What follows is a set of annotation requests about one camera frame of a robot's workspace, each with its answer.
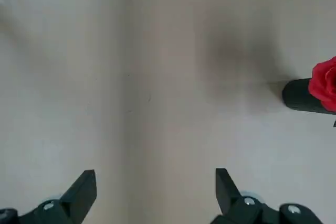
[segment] screw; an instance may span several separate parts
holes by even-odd
[[[47,211],[48,209],[54,207],[54,202],[50,202],[48,204],[45,204],[44,207],[43,207],[43,210]]]
[[[290,205],[288,206],[288,211],[290,211],[292,214],[300,214],[301,210],[297,206]]]
[[[245,202],[245,204],[247,204],[248,206],[249,206],[249,205],[254,205],[254,204],[255,204],[255,202],[254,202],[254,200],[253,200],[252,198],[245,198],[245,199],[244,199],[244,202]]]

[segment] silver bolt head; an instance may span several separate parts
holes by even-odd
[[[54,202],[50,202],[44,205],[43,210],[46,211],[50,208],[54,207]]]
[[[288,211],[290,211],[292,214],[300,214],[301,210],[297,206],[290,205],[288,206]]]
[[[255,202],[252,198],[245,198],[244,199],[245,204],[249,205],[255,205]]]

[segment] black cylindrical handle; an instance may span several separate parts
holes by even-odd
[[[321,101],[309,93],[309,81],[310,78],[288,82],[282,91],[285,105],[293,110],[336,115],[335,112],[326,110]]]

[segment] red rose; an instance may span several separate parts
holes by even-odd
[[[326,110],[336,112],[336,56],[313,68],[308,90]]]

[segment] metal screw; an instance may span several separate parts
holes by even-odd
[[[288,211],[290,211],[292,214],[300,214],[301,210],[297,206],[290,205],[288,206]]]
[[[52,207],[54,207],[54,202],[53,201],[50,202],[50,203],[48,203],[48,204],[45,204],[44,207],[43,207],[43,210],[46,211],[46,210],[48,210],[48,209],[50,209]]]
[[[252,198],[245,198],[244,202],[247,205],[254,205],[255,204],[255,202],[254,202],[254,200]]]

